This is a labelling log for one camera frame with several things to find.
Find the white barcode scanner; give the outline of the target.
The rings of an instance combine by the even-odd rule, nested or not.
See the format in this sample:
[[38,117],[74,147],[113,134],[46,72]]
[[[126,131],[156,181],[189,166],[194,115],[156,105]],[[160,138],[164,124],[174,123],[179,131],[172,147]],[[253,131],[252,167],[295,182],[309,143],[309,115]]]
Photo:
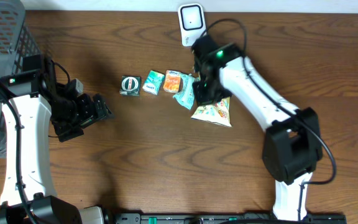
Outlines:
[[178,20],[182,46],[191,47],[206,30],[202,5],[198,3],[181,5],[178,8]]

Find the orange tissue pack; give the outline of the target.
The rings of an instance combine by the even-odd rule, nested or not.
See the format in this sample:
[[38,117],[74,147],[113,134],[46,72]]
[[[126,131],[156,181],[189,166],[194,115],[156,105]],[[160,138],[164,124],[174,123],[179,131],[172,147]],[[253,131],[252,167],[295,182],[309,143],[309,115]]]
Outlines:
[[181,83],[181,73],[174,70],[167,70],[163,89],[169,93],[178,93]]

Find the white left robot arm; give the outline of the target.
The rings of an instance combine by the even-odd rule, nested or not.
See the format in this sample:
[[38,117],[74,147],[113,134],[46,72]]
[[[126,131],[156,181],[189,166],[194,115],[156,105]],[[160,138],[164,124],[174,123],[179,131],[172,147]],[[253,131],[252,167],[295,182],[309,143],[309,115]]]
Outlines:
[[99,94],[83,93],[81,82],[57,82],[57,63],[42,54],[24,58],[22,72],[0,78],[6,124],[6,177],[0,223],[113,223],[102,206],[79,209],[59,199],[50,170],[49,127],[60,142],[83,135],[113,117]]

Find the dark green round-label box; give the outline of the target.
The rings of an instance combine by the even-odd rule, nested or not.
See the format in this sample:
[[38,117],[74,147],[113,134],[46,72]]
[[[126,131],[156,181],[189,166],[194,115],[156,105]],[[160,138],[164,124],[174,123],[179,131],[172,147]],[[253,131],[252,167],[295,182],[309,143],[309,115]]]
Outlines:
[[124,96],[139,96],[141,77],[123,76],[119,93]]

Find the yellow snack chip bag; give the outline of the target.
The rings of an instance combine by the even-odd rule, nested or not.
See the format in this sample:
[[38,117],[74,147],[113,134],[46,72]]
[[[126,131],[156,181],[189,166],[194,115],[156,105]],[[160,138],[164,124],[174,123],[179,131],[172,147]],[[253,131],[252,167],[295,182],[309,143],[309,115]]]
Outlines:
[[230,97],[223,98],[215,104],[199,106],[191,118],[231,127],[229,106]]

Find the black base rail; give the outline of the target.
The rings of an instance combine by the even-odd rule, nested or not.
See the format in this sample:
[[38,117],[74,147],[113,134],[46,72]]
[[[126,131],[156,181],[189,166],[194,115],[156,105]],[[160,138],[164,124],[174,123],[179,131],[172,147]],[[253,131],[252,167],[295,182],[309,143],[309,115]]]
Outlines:
[[159,215],[121,213],[114,215],[115,224],[247,224],[247,223],[303,223],[303,224],[347,224],[345,215],[307,214],[300,221],[279,220],[269,213],[244,213],[237,215]]

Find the teal tissue pack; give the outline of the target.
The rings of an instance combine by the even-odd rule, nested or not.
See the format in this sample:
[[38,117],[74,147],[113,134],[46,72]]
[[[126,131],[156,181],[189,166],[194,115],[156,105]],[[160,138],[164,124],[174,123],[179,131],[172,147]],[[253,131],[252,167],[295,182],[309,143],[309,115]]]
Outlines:
[[163,83],[165,75],[151,70],[144,82],[142,89],[153,95],[158,95],[161,84]]

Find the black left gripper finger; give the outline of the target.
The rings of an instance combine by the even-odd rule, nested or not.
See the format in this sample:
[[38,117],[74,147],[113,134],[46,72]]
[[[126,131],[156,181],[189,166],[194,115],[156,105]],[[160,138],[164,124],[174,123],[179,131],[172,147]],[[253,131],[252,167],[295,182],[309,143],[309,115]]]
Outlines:
[[106,104],[105,99],[99,93],[93,96],[93,102],[97,114],[97,120],[113,119],[114,115]]
[[92,125],[95,122],[96,122],[95,119],[88,119],[88,120],[80,123],[80,128],[87,128],[88,126]]

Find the mint green pack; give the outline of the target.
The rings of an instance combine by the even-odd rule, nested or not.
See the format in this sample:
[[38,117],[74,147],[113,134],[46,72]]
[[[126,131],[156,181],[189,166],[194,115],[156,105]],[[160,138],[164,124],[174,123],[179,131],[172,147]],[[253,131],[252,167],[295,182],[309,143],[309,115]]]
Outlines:
[[183,86],[181,91],[174,94],[173,98],[176,99],[176,101],[180,105],[190,110],[195,100],[195,96],[193,92],[193,84],[195,82],[198,82],[199,78],[195,78],[191,74],[187,75],[183,73],[180,75],[180,77],[183,82]]

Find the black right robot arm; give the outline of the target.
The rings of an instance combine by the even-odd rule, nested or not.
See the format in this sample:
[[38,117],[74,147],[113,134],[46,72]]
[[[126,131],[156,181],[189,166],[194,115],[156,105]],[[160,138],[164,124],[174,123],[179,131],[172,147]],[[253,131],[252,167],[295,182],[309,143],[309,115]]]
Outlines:
[[303,221],[307,183],[323,157],[316,112],[301,110],[280,96],[236,44],[220,47],[204,35],[191,51],[200,75],[193,85],[197,104],[212,105],[235,96],[245,106],[265,134],[262,160],[275,179],[273,215]]

